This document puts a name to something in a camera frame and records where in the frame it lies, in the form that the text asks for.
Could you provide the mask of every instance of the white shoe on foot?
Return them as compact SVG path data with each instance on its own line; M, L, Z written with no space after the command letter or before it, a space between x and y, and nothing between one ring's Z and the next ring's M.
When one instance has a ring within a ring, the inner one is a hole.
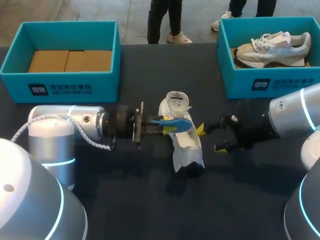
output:
M291 67L303 67L311 48L311 35L291 36L289 32L264 34L260 39L251 39L251 44L241 45L236 58L252 68L264 68L269 63Z
M218 31L218 30L219 30L219 25L220 25L220 20L221 20L221 19L230 19L230 18L233 18L233 16L231 15L231 11L227 11L224 15L222 15L222 16L220 17L219 20L214 21L214 22L211 24L211 29L214 30L214 31Z
M184 35L182 31L176 36L173 36L169 31L166 36L166 42L168 44L191 44L192 43L192 41L189 38L187 38L187 36Z
M159 116L166 116L170 119L185 118L192 122L192 118L188 113L189 98L179 91L171 91L166 95L166 98L160 103ZM205 168L202 159L202 148L197 130L192 123L192 127L185 132L169 133L173 147L173 166L175 172L181 167L186 167L189 164L196 162Z

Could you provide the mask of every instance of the brown cardboard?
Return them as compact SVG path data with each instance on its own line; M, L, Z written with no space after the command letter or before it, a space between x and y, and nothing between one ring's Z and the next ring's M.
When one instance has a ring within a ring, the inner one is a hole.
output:
M82 72L85 61L85 51L69 51L65 72Z
M108 72L111 68L112 51L70 51L65 72Z
M36 50L28 73L64 72L68 54L67 50Z
M244 67L244 64L242 64L239 61L235 60L235 48L230 48L231 51L231 55L232 55L232 59L233 59L233 63L236 69L242 69ZM277 63L277 62L271 62L269 64L267 64L265 66L265 68L287 68L289 66L283 65L281 63ZM309 61L306 62L305 67L311 67Z
M108 72L111 67L112 51L86 50L85 69L89 72Z

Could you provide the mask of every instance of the person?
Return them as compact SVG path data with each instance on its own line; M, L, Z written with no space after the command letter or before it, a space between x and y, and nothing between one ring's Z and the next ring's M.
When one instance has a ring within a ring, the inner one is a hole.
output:
M161 22L167 12L169 12L171 28L171 31L167 33L167 43L192 43L192 41L181 31L182 0L151 0L147 27L148 43L159 43Z
M229 18L239 18L242 15L247 0L230 0L229 10L222 17L211 24L211 29L219 30L220 20ZM258 0L256 17L272 17L276 8L277 0Z

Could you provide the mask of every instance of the teal box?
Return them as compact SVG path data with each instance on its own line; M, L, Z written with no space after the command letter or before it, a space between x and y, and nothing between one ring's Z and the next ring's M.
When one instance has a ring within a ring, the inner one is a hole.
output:
M36 50L112 51L110 71L28 73ZM116 21L23 22L0 77L15 103L116 102L120 64Z
M311 35L311 67L235 68L230 49L263 34L280 31ZM217 57L229 99L277 98L320 83L320 26L314 17L254 17L222 19Z

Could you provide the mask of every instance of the white sneaker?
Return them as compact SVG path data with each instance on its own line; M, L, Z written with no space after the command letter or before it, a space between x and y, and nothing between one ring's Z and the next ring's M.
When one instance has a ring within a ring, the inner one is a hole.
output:
M170 119L185 118L192 122L192 118L188 113L188 108L188 96L183 92L171 91L160 103L159 116L166 116ZM186 167L193 162L196 162L205 168L202 159L201 142L196 132L195 125L192 123L192 128L188 131L169 133L174 147L173 166L175 172L181 167Z
M233 16L231 16L231 11L226 11L225 14L220 17L219 20L214 21L211 24L211 29L214 30L214 31L218 31L219 30L219 25L220 25L220 20L221 19L231 19L231 18L233 18Z
M192 41L189 38L187 38L187 36L184 35L182 31L176 36L173 36L169 31L166 36L166 42L168 44L191 44L192 43Z
M264 68L269 63L291 67L305 66L305 57L311 48L311 35L290 36L289 32L264 34L260 39L251 39L250 44L236 50L236 58L252 68Z

